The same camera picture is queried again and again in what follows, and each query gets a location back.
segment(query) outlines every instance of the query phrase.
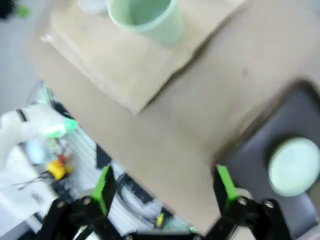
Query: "table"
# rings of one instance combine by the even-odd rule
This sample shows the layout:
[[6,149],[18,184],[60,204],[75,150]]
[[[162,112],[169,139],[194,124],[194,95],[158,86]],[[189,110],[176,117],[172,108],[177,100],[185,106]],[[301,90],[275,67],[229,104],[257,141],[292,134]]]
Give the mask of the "table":
[[29,45],[41,78],[138,183],[202,232],[219,215],[215,153],[299,74],[320,40],[318,19],[296,1],[252,1],[133,117],[40,40],[43,25]]

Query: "cup rim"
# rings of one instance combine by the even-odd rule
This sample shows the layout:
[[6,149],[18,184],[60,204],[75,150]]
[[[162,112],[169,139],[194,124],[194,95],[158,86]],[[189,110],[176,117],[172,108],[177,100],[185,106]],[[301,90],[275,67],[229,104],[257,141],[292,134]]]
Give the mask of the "cup rim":
[[173,8],[176,7],[177,5],[177,0],[170,0],[170,4],[167,6],[167,8],[165,9],[165,11],[159,15],[158,17],[156,17],[153,21],[151,22],[148,22],[148,23],[145,23],[145,24],[141,24],[141,25],[137,25],[137,26],[131,26],[131,25],[126,25],[126,24],[123,24],[123,23],[120,23],[118,22],[114,17],[113,17],[113,10],[112,10],[112,4],[115,2],[115,1],[119,1],[119,0],[110,0],[108,2],[108,11],[109,11],[109,16],[111,18],[111,20],[116,24],[118,25],[119,27],[121,28],[124,28],[124,29],[129,29],[129,30],[132,30],[132,31],[135,31],[135,32],[144,32],[144,31],[147,31],[151,28],[153,28],[154,25],[157,25],[159,23],[161,23],[168,15],[168,12],[170,12]]

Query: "striped white surface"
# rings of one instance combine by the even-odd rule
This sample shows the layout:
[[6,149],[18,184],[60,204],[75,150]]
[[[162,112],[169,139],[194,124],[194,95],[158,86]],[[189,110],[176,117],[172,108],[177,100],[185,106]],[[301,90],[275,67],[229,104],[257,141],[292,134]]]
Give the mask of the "striped white surface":
[[[73,173],[70,176],[72,184],[71,194],[75,198],[79,198],[81,193],[88,189],[93,189],[100,177],[101,170],[96,168],[96,143],[80,128],[66,135],[72,151]],[[112,168],[114,176],[117,179],[124,170],[113,160]],[[153,200],[147,205],[144,205],[135,195],[129,190],[123,189],[123,195],[132,205],[142,211],[145,215],[154,217],[160,212],[162,203],[158,200]],[[121,235],[136,230],[146,230],[153,228],[152,225],[146,224],[130,211],[122,206],[117,195],[115,196],[111,209],[108,215],[110,221],[114,224]],[[188,229],[188,224],[180,217],[175,216],[170,222],[170,229],[185,230]]]

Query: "black tray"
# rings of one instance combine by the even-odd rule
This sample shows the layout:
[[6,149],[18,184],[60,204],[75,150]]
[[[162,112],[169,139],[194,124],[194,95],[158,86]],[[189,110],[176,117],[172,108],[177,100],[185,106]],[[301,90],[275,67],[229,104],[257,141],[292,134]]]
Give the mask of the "black tray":
[[306,80],[298,80],[274,99],[216,161],[228,167],[235,185],[248,190],[255,201],[278,201],[293,239],[316,226],[318,214],[307,193],[283,197],[272,190],[268,161],[280,142],[298,136],[320,148],[320,97]]

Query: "beige cloth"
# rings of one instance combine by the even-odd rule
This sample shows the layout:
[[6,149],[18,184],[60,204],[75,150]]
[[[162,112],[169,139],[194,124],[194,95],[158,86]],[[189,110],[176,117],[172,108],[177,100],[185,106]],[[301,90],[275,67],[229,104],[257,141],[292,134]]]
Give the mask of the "beige cloth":
[[[319,40],[318,19],[295,1],[251,2],[135,117],[41,42],[39,33],[29,55],[41,78],[112,158],[206,232],[219,215],[213,156],[298,75]],[[319,83],[320,60],[311,62]]]
[[83,13],[77,0],[57,5],[49,34],[62,55],[103,92],[137,114],[244,1],[178,1],[185,33],[170,47],[118,28],[107,15]]

